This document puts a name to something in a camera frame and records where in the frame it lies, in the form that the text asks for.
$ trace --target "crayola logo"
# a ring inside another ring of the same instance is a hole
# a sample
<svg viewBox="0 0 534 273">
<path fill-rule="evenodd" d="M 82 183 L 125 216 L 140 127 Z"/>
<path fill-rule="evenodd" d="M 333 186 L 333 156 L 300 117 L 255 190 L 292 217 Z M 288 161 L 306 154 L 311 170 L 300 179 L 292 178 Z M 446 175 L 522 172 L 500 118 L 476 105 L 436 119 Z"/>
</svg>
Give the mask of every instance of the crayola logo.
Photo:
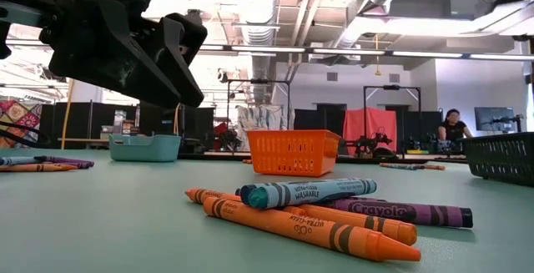
<svg viewBox="0 0 534 273">
<path fill-rule="evenodd" d="M 409 205 L 394 204 L 386 206 L 383 203 L 384 202 L 373 203 L 366 201 L 363 205 L 358 202 L 353 202 L 350 204 L 350 209 L 360 214 L 391 219 L 413 220 L 417 217 L 414 208 Z"/>
</svg>

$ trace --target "teal plastic bin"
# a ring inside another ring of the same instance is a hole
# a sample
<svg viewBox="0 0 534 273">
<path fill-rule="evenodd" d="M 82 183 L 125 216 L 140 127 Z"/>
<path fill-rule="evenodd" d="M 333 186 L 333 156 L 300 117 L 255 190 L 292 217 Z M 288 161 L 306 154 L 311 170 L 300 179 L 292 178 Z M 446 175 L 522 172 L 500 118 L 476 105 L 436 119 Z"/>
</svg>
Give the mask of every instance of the teal plastic bin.
<svg viewBox="0 0 534 273">
<path fill-rule="evenodd" d="M 178 156 L 181 138 L 176 135 L 109 135 L 111 159 L 117 161 L 169 162 Z"/>
</svg>

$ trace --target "monitor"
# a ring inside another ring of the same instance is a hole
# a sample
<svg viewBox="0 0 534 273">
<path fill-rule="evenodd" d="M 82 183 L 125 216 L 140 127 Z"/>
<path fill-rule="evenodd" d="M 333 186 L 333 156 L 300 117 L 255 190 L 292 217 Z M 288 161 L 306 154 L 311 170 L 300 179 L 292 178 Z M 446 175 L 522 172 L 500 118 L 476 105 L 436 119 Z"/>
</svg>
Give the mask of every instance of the monitor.
<svg viewBox="0 0 534 273">
<path fill-rule="evenodd" d="M 476 130 L 515 131 L 512 107 L 475 107 Z"/>
</svg>

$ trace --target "black plastic basket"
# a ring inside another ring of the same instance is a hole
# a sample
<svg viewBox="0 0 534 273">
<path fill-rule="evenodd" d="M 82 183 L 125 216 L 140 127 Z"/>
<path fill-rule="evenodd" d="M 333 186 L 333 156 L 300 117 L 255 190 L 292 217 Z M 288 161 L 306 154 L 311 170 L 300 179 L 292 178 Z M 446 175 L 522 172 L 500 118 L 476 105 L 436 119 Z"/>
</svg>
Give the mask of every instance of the black plastic basket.
<svg viewBox="0 0 534 273">
<path fill-rule="evenodd" d="M 534 133 L 463 139 L 469 169 L 475 176 L 534 186 Z"/>
</svg>

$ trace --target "white wall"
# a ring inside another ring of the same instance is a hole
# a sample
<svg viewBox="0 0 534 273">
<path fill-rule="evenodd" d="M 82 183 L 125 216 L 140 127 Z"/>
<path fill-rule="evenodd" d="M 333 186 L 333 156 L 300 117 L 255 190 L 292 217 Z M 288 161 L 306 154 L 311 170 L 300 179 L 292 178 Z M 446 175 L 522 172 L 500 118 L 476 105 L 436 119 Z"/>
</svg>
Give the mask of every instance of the white wall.
<svg viewBox="0 0 534 273">
<path fill-rule="evenodd" d="M 421 110 L 437 111 L 436 61 L 429 60 L 411 71 L 411 86 L 421 88 Z"/>
<path fill-rule="evenodd" d="M 286 63 L 277 63 L 277 79 L 283 79 L 287 72 Z M 338 81 L 326 81 L 327 72 L 337 72 Z M 291 84 L 291 104 L 294 109 L 316 109 L 317 104 L 347 104 L 347 109 L 363 108 L 363 87 L 365 85 L 382 86 L 390 84 L 390 73 L 400 75 L 401 86 L 410 86 L 410 72 L 400 65 L 380 66 L 381 76 L 376 76 L 376 66 L 362 68 L 359 65 L 335 65 L 327 67 L 322 64 L 302 63 Z M 274 104 L 287 104 L 287 97 L 275 89 Z M 385 91 L 379 89 L 369 100 L 368 106 L 383 104 L 413 105 L 417 102 L 404 90 Z"/>
<path fill-rule="evenodd" d="M 515 114 L 526 114 L 527 86 L 519 62 L 437 59 L 436 83 L 438 106 L 460 110 L 473 134 L 487 134 L 476 131 L 475 107 L 513 107 Z"/>
</svg>

